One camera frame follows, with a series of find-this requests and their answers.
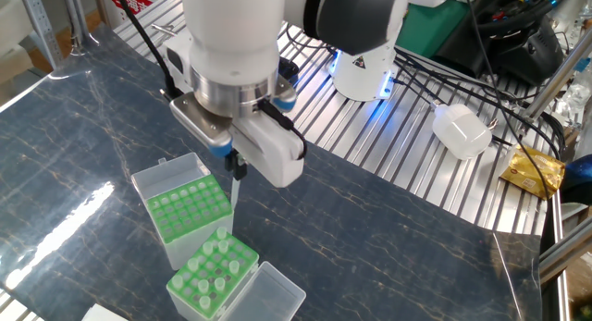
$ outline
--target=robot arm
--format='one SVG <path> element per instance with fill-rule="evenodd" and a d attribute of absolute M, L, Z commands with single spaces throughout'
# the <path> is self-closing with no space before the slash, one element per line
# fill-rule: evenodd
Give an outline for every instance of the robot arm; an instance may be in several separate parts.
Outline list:
<path fill-rule="evenodd" d="M 395 1 L 183 0 L 189 33 L 171 39 L 164 53 L 188 93 L 171 110 L 213 154 L 234 148 L 274 186 L 288 186 L 302 174 L 304 144 L 289 123 L 260 109 L 268 101 L 290 110 L 296 100 L 278 75 L 282 20 L 359 54 L 396 32 L 407 0 Z"/>

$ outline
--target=blue led light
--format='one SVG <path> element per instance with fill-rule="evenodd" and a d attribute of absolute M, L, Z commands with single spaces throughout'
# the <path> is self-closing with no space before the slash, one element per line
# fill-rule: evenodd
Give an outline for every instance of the blue led light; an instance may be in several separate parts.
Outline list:
<path fill-rule="evenodd" d="M 390 76 L 392 75 L 392 70 L 388 72 L 387 77 L 382 82 L 382 86 L 380 87 L 380 97 L 390 97 Z"/>
<path fill-rule="evenodd" d="M 332 75 L 335 73 L 335 67 L 337 66 L 338 62 L 339 62 L 339 58 L 341 57 L 341 51 L 337 52 L 337 56 L 335 57 L 335 61 L 333 61 L 333 64 L 329 67 L 329 73 Z"/>

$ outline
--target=metal grating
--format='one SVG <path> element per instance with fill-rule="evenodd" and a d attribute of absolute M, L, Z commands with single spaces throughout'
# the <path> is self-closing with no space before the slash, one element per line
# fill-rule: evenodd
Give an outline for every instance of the metal grating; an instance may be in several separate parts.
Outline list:
<path fill-rule="evenodd" d="M 0 320 L 2 321 L 43 321 L 35 313 L 17 302 L 8 293 L 0 290 Z"/>

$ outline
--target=black cable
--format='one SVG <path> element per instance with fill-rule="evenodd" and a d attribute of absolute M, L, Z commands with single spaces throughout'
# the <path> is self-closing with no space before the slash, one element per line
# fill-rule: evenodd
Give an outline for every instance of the black cable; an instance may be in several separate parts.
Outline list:
<path fill-rule="evenodd" d="M 479 86 L 480 88 L 482 88 L 483 89 L 483 92 L 485 92 L 487 95 L 490 95 L 492 97 L 495 97 L 495 94 L 494 93 L 492 94 L 492 93 L 489 92 L 489 91 L 493 91 L 493 86 L 491 86 L 489 84 L 485 84 L 485 83 L 483 83 L 481 81 L 471 80 L 469 78 L 463 78 L 463 77 L 459 77 L 459 76 L 452 76 L 452 75 L 449 75 L 449 74 L 445 74 L 445 73 L 442 73 L 442 72 L 437 72 L 435 70 L 429 70 L 429 69 L 427 69 L 426 73 L 428 73 L 430 76 L 437 75 L 437 76 L 440 76 L 441 78 L 446 78 L 447 80 L 458 80 L 458 81 L 462 81 L 462 82 L 471 83 L 473 85 L 476 85 L 476 86 Z M 506 98 L 506 101 L 509 101 L 509 102 L 519 102 L 519 101 L 523 101 L 523 100 L 526 100 L 526 99 L 529 99 L 529 98 L 536 97 L 538 95 L 538 93 L 533 93 L 533 94 L 529 94 L 529 95 L 522 96 L 522 97 L 516 97 L 513 94 L 510 94 L 510 93 L 508 93 L 508 94 L 510 95 L 511 98 Z"/>
<path fill-rule="evenodd" d="M 477 24 L 477 16 L 475 14 L 475 10 L 473 9 L 473 3 L 471 3 L 471 0 L 467 0 L 466 3 L 469 6 L 469 11 L 471 12 L 471 17 L 473 19 L 473 26 L 475 27 L 476 39 L 479 43 L 479 48 L 481 48 L 481 54 L 483 54 L 484 61 L 485 61 L 486 67 L 487 67 L 487 71 L 489 72 L 489 76 L 491 77 L 491 79 L 494 80 L 495 77 L 494 77 L 494 73 L 493 73 L 493 68 L 491 67 L 491 64 L 489 63 L 489 59 L 487 58 L 487 50 L 485 49 L 485 46 L 483 45 L 483 41 L 481 40 L 481 34 L 479 33 L 479 24 Z M 498 88 L 496 86 L 494 86 L 494 88 L 495 88 L 495 93 L 496 93 L 496 99 L 498 99 L 499 104 L 502 105 L 501 98 L 500 98 L 500 92 L 498 91 Z M 508 128 L 510 129 L 510 132 L 512 133 L 513 137 L 516 139 L 516 141 L 520 145 L 521 149 L 524 151 L 524 154 L 526 154 L 526 157 L 528 157 L 528 160 L 530 160 L 530 162 L 535 167 L 536 172 L 538 173 L 540 180 L 543 183 L 543 188 L 545 189 L 545 196 L 546 196 L 545 200 L 547 201 L 548 208 L 550 209 L 552 207 L 552 205 L 551 205 L 551 202 L 549 202 L 549 188 L 547 188 L 547 182 L 545 181 L 545 177 L 543 176 L 543 173 L 540 171 L 540 168 L 538 168 L 537 163 L 532 158 L 532 156 L 528 153 L 528 151 L 526 151 L 526 148 L 522 144 L 522 141 L 520 140 L 520 138 L 516 134 L 516 130 L 514 130 L 514 128 L 512 127 L 512 123 L 510 122 L 510 118 L 506 114 L 505 109 L 501 109 L 500 111 L 501 111 L 501 114 L 503 115 L 503 118 L 506 120 L 506 124 L 507 124 Z"/>
<path fill-rule="evenodd" d="M 403 68 L 402 65 L 400 65 L 397 61 L 395 61 L 395 64 L 399 67 L 399 68 Z M 394 82 L 395 84 L 400 84 L 400 85 L 404 85 L 405 87 L 409 88 L 409 90 L 411 90 L 411 92 L 417 94 L 417 96 L 422 99 L 423 101 L 425 101 L 426 103 L 428 103 L 429 105 L 434 104 L 434 102 L 429 101 L 428 99 L 426 99 L 419 91 L 417 91 L 416 89 L 411 87 L 411 84 L 407 84 L 406 82 L 400 81 L 400 80 L 396 80 L 394 78 L 391 78 L 391 81 Z"/>
<path fill-rule="evenodd" d="M 490 100 L 488 100 L 486 97 L 478 94 L 478 93 L 473 93 L 465 88 L 463 88 L 461 85 L 459 84 L 455 84 L 450 82 L 450 80 L 458 80 L 458 81 L 465 81 L 465 82 L 470 82 L 473 83 L 477 86 L 481 86 L 484 90 L 484 92 L 487 93 L 486 89 L 490 89 L 491 91 L 493 90 L 493 87 L 490 85 L 486 85 L 483 84 L 479 81 L 475 81 L 475 80 L 468 80 L 465 78 L 461 78 L 461 77 L 456 77 L 456 76 L 449 76 L 447 74 L 443 74 L 443 73 L 439 73 L 436 72 L 435 70 L 430 70 L 428 68 L 425 68 L 423 65 L 421 65 L 419 62 L 417 62 L 412 56 L 407 55 L 405 52 L 402 51 L 398 51 L 398 53 L 401 56 L 405 56 L 405 58 L 407 59 L 407 62 L 411 62 L 412 64 L 414 64 L 415 68 L 419 68 L 421 69 L 424 73 L 426 73 L 427 75 L 435 78 L 436 80 L 439 80 L 440 82 L 450 86 L 453 89 L 456 89 L 458 91 L 470 94 L 472 96 L 474 96 L 476 99 L 479 99 L 481 101 L 485 101 L 490 105 L 495 105 L 498 106 L 497 103 L 494 103 Z M 528 108 L 528 106 L 530 106 L 530 104 L 522 102 L 523 98 L 528 98 L 528 97 L 534 97 L 537 96 L 538 93 L 534 93 L 531 95 L 527 95 L 526 97 L 522 97 L 522 98 L 514 98 L 513 100 L 508 100 L 510 102 L 515 102 L 517 103 L 519 106 L 521 106 L 522 108 Z M 511 114 L 513 117 L 521 119 L 521 117 L 515 115 L 511 110 L 506 110 L 509 114 Z M 552 115 L 550 115 L 549 113 L 543 112 L 541 114 L 541 117 L 543 118 L 543 120 L 548 123 L 551 126 L 551 129 L 553 131 L 553 134 L 557 137 L 558 139 L 558 144 L 560 146 L 560 151 L 559 154 L 561 154 L 561 152 L 563 151 L 563 149 L 565 148 L 565 135 L 564 135 L 564 131 L 563 131 L 563 126 L 561 125 L 561 123 Z M 542 133 L 539 132 L 539 130 L 536 127 L 531 127 L 532 129 L 534 129 L 539 135 L 542 136 Z"/>
<path fill-rule="evenodd" d="M 154 43 L 152 42 L 152 40 L 150 40 L 150 37 L 138 21 L 138 19 L 136 19 L 136 16 L 133 14 L 133 12 L 131 12 L 130 6 L 128 6 L 128 2 L 126 0 L 119 0 L 119 3 L 121 4 L 121 7 L 125 11 L 126 15 L 128 15 L 129 21 L 131 21 L 133 26 L 136 28 L 136 30 L 138 31 L 138 33 L 140 34 L 148 48 L 150 49 L 150 52 L 152 52 L 152 55 L 154 55 L 154 58 L 156 58 L 158 65 L 163 70 L 163 73 L 165 74 L 166 93 L 168 94 L 169 98 L 175 99 L 183 95 L 183 92 L 181 92 L 175 86 L 175 81 L 173 80 L 173 77 L 170 75 L 170 71 L 168 70 L 167 64 L 165 64 L 165 60 L 162 56 L 160 56 L 160 53 L 158 53 L 158 50 L 154 46 Z"/>
<path fill-rule="evenodd" d="M 518 119 L 520 122 L 524 123 L 528 128 L 530 128 L 531 130 L 533 130 L 534 132 L 536 132 L 541 138 L 543 138 L 543 140 L 545 140 L 545 142 L 549 145 L 550 149 L 553 151 L 553 153 L 555 154 L 556 158 L 560 158 L 560 151 L 557 149 L 557 147 L 555 146 L 555 144 L 553 143 L 553 141 L 549 138 L 549 136 L 547 136 L 547 134 L 545 134 L 542 130 L 540 130 L 539 128 L 537 128 L 535 125 L 533 125 L 532 123 L 530 123 L 529 121 L 525 120 L 523 117 L 519 116 L 518 114 L 512 112 L 510 109 L 508 109 L 507 107 L 505 107 L 502 104 L 499 104 L 497 102 L 494 102 L 492 100 L 489 100 L 488 98 L 486 98 L 483 95 L 480 95 L 478 93 L 474 93 L 470 90 L 467 90 L 465 88 L 463 88 L 462 86 L 459 86 L 458 84 L 454 84 L 453 82 L 447 80 L 444 77 L 440 77 L 436 74 L 434 74 L 433 72 L 431 72 L 431 70 L 427 69 L 426 67 L 422 66 L 420 63 L 418 63 L 417 61 L 414 60 L 414 58 L 412 58 L 411 56 L 409 56 L 408 54 L 406 54 L 405 52 L 401 51 L 401 50 L 397 50 L 398 54 L 402 55 L 403 57 L 405 57 L 406 59 L 408 59 L 410 62 L 414 63 L 414 66 L 416 68 L 420 68 L 422 71 L 424 71 L 425 73 L 427 73 L 428 75 L 430 75 L 431 77 L 435 78 L 436 80 L 454 88 L 457 89 L 460 92 L 469 94 L 481 101 L 486 102 L 487 104 L 493 105 L 497 108 L 500 108 L 502 110 L 504 110 L 506 113 L 510 114 L 512 117 Z M 412 80 L 414 80 L 420 87 L 422 87 L 428 94 L 430 94 L 433 98 L 438 99 L 438 97 L 432 93 L 431 91 L 429 91 L 429 89 L 426 88 L 426 86 L 419 80 L 416 79 L 416 77 L 409 72 L 407 69 L 403 68 L 402 69 L 404 72 L 406 72 L 411 78 Z"/>
<path fill-rule="evenodd" d="M 565 49 L 565 54 L 569 55 L 570 54 L 570 42 L 569 42 L 569 40 L 567 40 L 567 34 L 565 34 L 565 31 L 556 32 L 555 34 L 563 34 L 563 37 L 565 38 L 565 46 L 567 47 Z"/>
<path fill-rule="evenodd" d="M 294 43 L 294 44 L 298 44 L 299 46 L 302 46 L 302 47 L 304 47 L 304 48 L 314 48 L 314 49 L 319 49 L 319 48 L 325 48 L 325 47 L 327 47 L 327 45 L 326 45 L 326 44 L 324 44 L 324 43 L 322 43 L 322 44 L 319 44 L 319 45 L 316 45 L 316 46 L 313 46 L 313 45 L 309 45 L 309 44 L 306 44 L 306 43 L 299 43 L 299 42 L 297 42 L 297 41 L 296 41 L 296 39 L 294 39 L 294 38 L 292 37 L 292 35 L 290 34 L 290 28 L 287 28 L 287 29 L 286 29 L 286 36 L 288 37 L 288 40 L 290 40 L 292 43 Z"/>
<path fill-rule="evenodd" d="M 298 136 L 298 138 L 301 139 L 302 152 L 298 156 L 298 160 L 303 159 L 306 156 L 306 153 L 308 152 L 308 144 L 306 143 L 306 139 L 304 138 L 304 136 L 302 136 L 302 134 L 296 129 L 296 127 L 294 127 L 294 122 L 290 120 L 289 117 L 286 117 L 285 115 L 281 114 L 281 112 L 267 99 L 260 100 L 259 102 L 257 102 L 257 107 L 262 112 L 269 115 L 269 117 L 273 118 L 281 128 L 292 131 L 294 134 L 296 134 L 296 136 Z"/>
<path fill-rule="evenodd" d="M 397 65 L 397 66 L 398 66 L 398 67 L 399 67 L 401 70 L 405 71 L 406 73 L 408 73 L 408 72 L 409 72 L 408 70 L 404 69 L 404 66 L 403 66 L 403 65 L 401 65 L 401 64 L 400 64 L 398 61 L 395 61 L 395 64 L 396 64 L 396 65 Z M 417 80 L 417 78 L 416 78 L 414 75 L 411 75 L 411 73 L 408 73 L 408 75 L 410 75 L 410 77 L 412 78 L 412 80 L 419 81 L 419 80 Z M 394 81 L 395 81 L 395 83 L 397 83 L 397 84 L 401 84 L 401 85 L 405 85 L 405 86 L 407 86 L 407 88 L 409 88 L 409 90 L 411 90 L 412 92 L 414 92 L 415 94 L 417 94 L 417 96 L 419 96 L 421 99 L 423 99 L 424 101 L 426 101 L 428 104 L 430 104 L 430 105 L 434 104 L 433 102 L 430 102 L 429 100 L 425 99 L 425 98 L 424 98 L 424 97 L 423 97 L 423 96 L 422 96 L 422 95 L 421 95 L 421 94 L 420 94 L 420 93 L 419 93 L 417 90 L 415 90 L 414 88 L 412 88 L 412 87 L 411 87 L 411 84 L 407 84 L 407 83 L 405 83 L 405 82 L 403 82 L 403 81 L 399 81 L 399 80 L 394 80 Z M 493 141 L 493 142 L 500 143 L 500 144 L 503 144 L 503 145 L 508 145 L 508 146 L 511 146 L 511 147 L 513 146 L 513 144 L 511 144 L 510 142 L 507 142 L 507 141 L 503 140 L 502 138 L 500 138 L 500 137 L 498 137 L 498 136 L 496 136 L 496 135 L 492 135 L 492 141 Z"/>

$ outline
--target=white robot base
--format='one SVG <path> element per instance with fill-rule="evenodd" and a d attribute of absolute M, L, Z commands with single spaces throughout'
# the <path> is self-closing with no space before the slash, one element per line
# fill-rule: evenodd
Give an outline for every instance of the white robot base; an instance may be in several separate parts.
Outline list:
<path fill-rule="evenodd" d="M 395 85 L 391 78 L 398 72 L 393 64 L 398 36 L 397 33 L 388 43 L 361 55 L 351 56 L 339 51 L 329 66 L 335 89 L 359 102 L 390 98 Z"/>

